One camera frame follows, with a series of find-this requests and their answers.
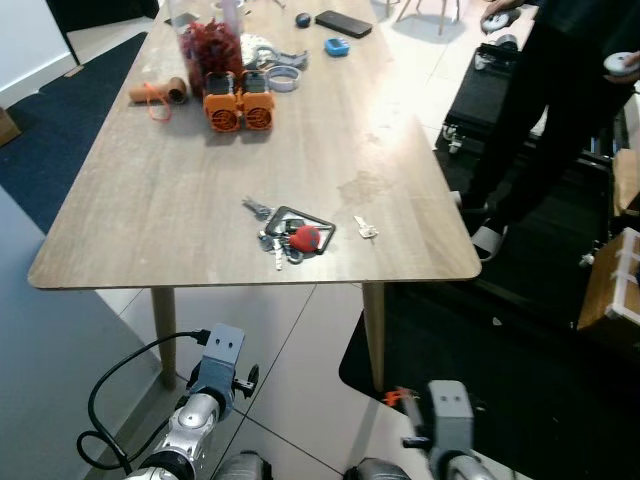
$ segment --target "person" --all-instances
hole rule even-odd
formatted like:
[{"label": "person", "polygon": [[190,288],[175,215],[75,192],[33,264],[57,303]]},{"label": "person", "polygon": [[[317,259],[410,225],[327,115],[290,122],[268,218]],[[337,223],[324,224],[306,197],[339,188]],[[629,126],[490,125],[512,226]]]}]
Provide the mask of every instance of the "person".
[{"label": "person", "polygon": [[[482,20],[523,3],[497,0]],[[486,213],[489,195],[548,107],[528,165],[472,236],[482,261],[495,257],[508,226],[544,199],[590,136],[629,100],[640,71],[606,75],[603,61],[617,52],[632,52],[627,65],[640,64],[640,0],[546,0],[540,7],[469,188],[453,192],[462,212]]]}]

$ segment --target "vr controller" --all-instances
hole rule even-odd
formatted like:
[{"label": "vr controller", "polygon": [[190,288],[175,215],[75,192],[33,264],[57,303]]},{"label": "vr controller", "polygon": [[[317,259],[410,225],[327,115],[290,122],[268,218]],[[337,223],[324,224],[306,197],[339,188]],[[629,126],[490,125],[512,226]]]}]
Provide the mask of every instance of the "vr controller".
[{"label": "vr controller", "polygon": [[484,22],[480,24],[482,31],[487,35],[498,30],[508,27],[513,22],[520,18],[520,10],[514,8],[513,10],[507,10],[505,12],[496,13],[491,15]]},{"label": "vr controller", "polygon": [[625,65],[624,62],[632,55],[631,52],[618,52],[613,55],[609,55],[604,60],[604,68],[606,68],[614,77],[625,77],[631,75],[640,69],[640,64]]}]

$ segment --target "baseboard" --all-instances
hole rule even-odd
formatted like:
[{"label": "baseboard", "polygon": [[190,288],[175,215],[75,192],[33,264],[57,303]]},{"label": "baseboard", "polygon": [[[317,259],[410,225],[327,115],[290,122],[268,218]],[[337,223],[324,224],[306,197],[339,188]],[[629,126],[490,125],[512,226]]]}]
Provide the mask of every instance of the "baseboard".
[{"label": "baseboard", "polygon": [[9,108],[25,97],[37,93],[41,87],[76,67],[70,52],[54,58],[49,63],[23,75],[0,89],[0,106]]}]

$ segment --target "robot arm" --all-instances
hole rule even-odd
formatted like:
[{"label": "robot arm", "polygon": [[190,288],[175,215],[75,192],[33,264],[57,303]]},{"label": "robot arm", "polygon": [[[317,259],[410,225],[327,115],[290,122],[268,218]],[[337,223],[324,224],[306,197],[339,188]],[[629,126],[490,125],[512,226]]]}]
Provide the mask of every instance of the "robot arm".
[{"label": "robot arm", "polygon": [[[256,388],[257,365],[251,370],[249,380],[235,378],[243,342],[244,332],[238,328],[222,323],[213,328],[202,361],[187,384],[189,397],[186,403],[169,419],[169,432],[158,442],[153,453],[127,479],[198,479],[216,424],[233,411],[235,390],[240,390],[248,398]],[[233,460],[225,466],[225,471],[238,467],[246,473],[253,469],[256,470],[256,479],[263,478],[259,470],[268,465],[257,454],[242,454]]]},{"label": "robot arm", "polygon": [[434,480],[495,480],[473,456],[473,410],[464,385],[434,380],[429,382],[429,393],[434,413],[432,429],[422,420],[416,395],[403,390],[402,405],[416,436],[403,438],[402,445],[426,453]]}]

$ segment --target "white shoe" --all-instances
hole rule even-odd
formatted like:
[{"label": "white shoe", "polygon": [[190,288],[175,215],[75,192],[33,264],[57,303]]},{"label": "white shoe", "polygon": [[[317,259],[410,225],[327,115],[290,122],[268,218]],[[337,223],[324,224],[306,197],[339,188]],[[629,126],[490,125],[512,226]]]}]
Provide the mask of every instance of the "white shoe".
[{"label": "white shoe", "polygon": [[471,237],[471,243],[473,243],[473,245],[477,247],[476,250],[480,249],[484,252],[487,252],[488,254],[488,256],[484,256],[484,257],[478,255],[482,263],[488,262],[496,258],[496,255],[498,255],[498,252],[500,251],[500,248],[504,243],[504,239],[507,236],[508,230],[509,230],[509,227],[506,225],[502,229],[502,232],[496,232],[495,230],[492,230],[489,227],[482,225],[478,229],[478,231],[473,234],[473,236]]},{"label": "white shoe", "polygon": [[453,199],[454,203],[456,204],[456,207],[458,207],[458,210],[460,210],[462,213],[480,215],[480,214],[483,214],[483,213],[487,213],[489,211],[489,204],[488,203],[485,203],[482,208],[463,208],[462,207],[462,195],[460,195],[460,192],[455,190],[455,191],[449,192],[449,193],[450,193],[451,198]]}]

